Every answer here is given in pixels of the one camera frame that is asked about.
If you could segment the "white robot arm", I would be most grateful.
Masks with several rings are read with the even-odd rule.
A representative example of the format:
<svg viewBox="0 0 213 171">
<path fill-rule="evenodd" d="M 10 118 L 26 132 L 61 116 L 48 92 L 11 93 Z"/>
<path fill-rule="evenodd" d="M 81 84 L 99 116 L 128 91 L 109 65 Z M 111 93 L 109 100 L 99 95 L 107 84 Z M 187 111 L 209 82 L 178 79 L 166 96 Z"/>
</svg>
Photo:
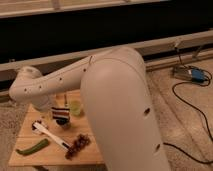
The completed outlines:
<svg viewBox="0 0 213 171">
<path fill-rule="evenodd" d="M 170 171 L 145 63 L 135 49 L 94 54 L 46 76 L 24 67 L 9 95 L 41 108 L 50 95 L 75 89 L 108 171 Z"/>
</svg>

